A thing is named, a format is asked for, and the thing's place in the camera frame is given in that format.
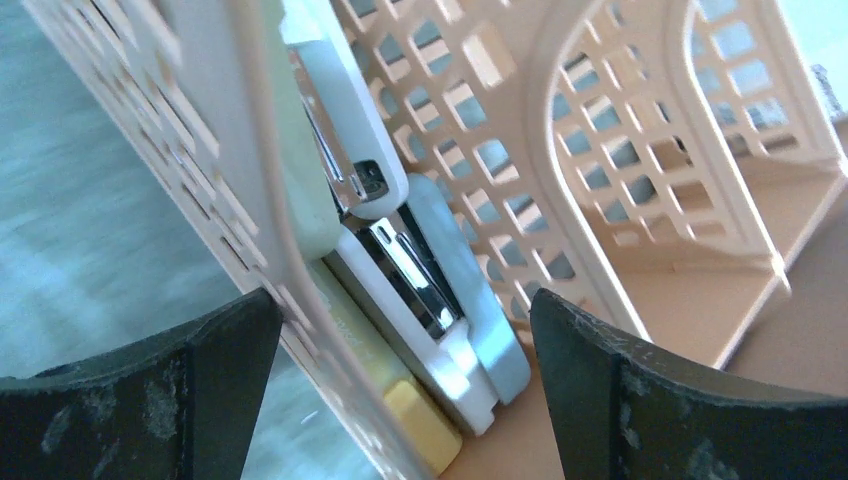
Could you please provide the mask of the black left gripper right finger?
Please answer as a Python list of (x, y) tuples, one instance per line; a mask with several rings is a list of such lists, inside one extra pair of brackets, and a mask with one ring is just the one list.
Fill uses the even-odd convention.
[(541, 289), (530, 323), (569, 479), (843, 479), (847, 402), (742, 378)]

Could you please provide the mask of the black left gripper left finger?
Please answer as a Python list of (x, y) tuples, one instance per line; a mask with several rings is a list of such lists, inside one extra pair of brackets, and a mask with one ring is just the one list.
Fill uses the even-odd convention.
[(283, 316), (257, 289), (112, 351), (1, 381), (5, 479), (237, 479)]

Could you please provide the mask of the orange plastic file rack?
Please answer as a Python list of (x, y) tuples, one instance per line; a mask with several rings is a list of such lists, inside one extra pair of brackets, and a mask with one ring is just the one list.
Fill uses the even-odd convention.
[[(273, 83), (297, 83), (285, 2), (25, 7), (237, 287), (281, 305), (282, 345), (321, 396), (274, 184)], [(477, 358), (494, 420), (472, 436), (440, 409), (465, 435), (449, 478), (561, 473), (536, 291), (720, 369), (847, 190), (845, 130), (775, 1), (327, 2), (406, 175), (437, 184), (531, 368), (504, 405)]]

